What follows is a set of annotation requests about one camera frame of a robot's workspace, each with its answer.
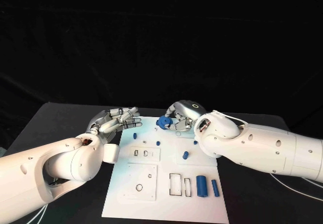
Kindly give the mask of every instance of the robotic arm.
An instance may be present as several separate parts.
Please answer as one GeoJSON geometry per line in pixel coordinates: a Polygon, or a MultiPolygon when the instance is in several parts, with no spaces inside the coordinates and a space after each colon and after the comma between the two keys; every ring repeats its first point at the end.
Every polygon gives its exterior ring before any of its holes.
{"type": "Polygon", "coordinates": [[[176,102],[165,116],[175,112],[178,124],[166,129],[194,128],[202,151],[214,158],[225,156],[237,164],[266,173],[290,175],[323,182],[323,142],[279,128],[248,124],[218,111],[207,113],[192,101],[176,102]]]}
{"type": "Polygon", "coordinates": [[[117,131],[142,126],[139,108],[103,111],[87,133],[0,158],[0,223],[11,223],[91,180],[101,163],[116,163],[117,131]],[[57,179],[44,179],[44,169],[57,179]]]}

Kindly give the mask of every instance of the blue cylinder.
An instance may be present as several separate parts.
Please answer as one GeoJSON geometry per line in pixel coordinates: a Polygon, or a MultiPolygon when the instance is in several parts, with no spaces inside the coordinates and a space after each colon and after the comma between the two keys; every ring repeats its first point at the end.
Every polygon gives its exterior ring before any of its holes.
{"type": "Polygon", "coordinates": [[[220,197],[221,194],[220,194],[220,189],[218,189],[218,185],[217,185],[217,180],[212,180],[212,186],[214,186],[214,195],[217,197],[220,197]]]}
{"type": "Polygon", "coordinates": [[[185,151],[185,152],[184,152],[184,159],[186,160],[186,159],[188,159],[188,157],[189,157],[189,152],[188,152],[188,151],[185,151]]]}
{"type": "Polygon", "coordinates": [[[198,196],[208,197],[207,177],[197,176],[198,196]]]}
{"type": "Polygon", "coordinates": [[[162,116],[159,118],[159,120],[156,121],[156,125],[163,129],[168,130],[168,128],[165,127],[165,125],[171,125],[174,123],[174,120],[171,117],[165,117],[162,116]]]}

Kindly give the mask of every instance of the robotic hand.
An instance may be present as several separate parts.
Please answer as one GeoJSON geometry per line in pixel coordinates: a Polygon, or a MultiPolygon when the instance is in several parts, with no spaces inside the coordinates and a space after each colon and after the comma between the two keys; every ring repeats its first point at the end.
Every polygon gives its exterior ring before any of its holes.
{"type": "Polygon", "coordinates": [[[188,131],[194,127],[195,140],[202,151],[214,158],[225,156],[237,164],[266,173],[299,176],[323,182],[323,141],[305,137],[279,128],[248,124],[218,111],[204,112],[204,107],[182,100],[176,102],[163,117],[172,112],[178,124],[158,125],[163,129],[188,131]]]}
{"type": "Polygon", "coordinates": [[[11,223],[91,180],[101,163],[116,163],[120,147],[109,144],[117,131],[142,126],[139,108],[99,113],[87,132],[0,158],[0,223],[11,223]],[[44,168],[55,178],[48,184],[44,168]]]}

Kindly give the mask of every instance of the black curtain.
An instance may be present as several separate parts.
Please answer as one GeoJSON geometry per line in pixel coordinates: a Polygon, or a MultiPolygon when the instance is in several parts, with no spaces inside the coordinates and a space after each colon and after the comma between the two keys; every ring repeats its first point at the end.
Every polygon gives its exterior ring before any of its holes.
{"type": "Polygon", "coordinates": [[[2,1],[0,146],[49,101],[168,109],[191,99],[323,138],[322,3],[214,4],[2,1]]]}

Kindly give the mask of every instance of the black table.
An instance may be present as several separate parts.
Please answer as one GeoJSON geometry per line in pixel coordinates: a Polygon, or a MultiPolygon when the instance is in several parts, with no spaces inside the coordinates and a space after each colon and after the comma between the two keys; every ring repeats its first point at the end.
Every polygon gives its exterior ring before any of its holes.
{"type": "MultiPolygon", "coordinates": [[[[78,136],[84,133],[94,115],[101,110],[111,108],[119,107],[47,103],[15,140],[6,155],[78,136]]],[[[140,109],[142,116],[159,117],[165,112],[166,108],[140,109]]],[[[248,123],[289,130],[285,120],[279,116],[238,113],[228,113],[228,115],[244,119],[248,123]]],[[[119,133],[113,140],[114,144],[119,144],[120,137],[122,134],[119,133]]],[[[231,224],[323,222],[321,214],[323,202],[289,190],[270,174],[237,165],[225,157],[218,159],[218,170],[231,224]]],[[[113,164],[103,163],[96,178],[49,204],[42,223],[171,223],[169,221],[101,217],[111,172],[113,164]]],[[[279,176],[279,178],[305,193],[316,193],[316,196],[323,198],[323,189],[299,177],[279,176]]],[[[13,223],[25,224],[35,214],[37,212],[13,223]]]]}

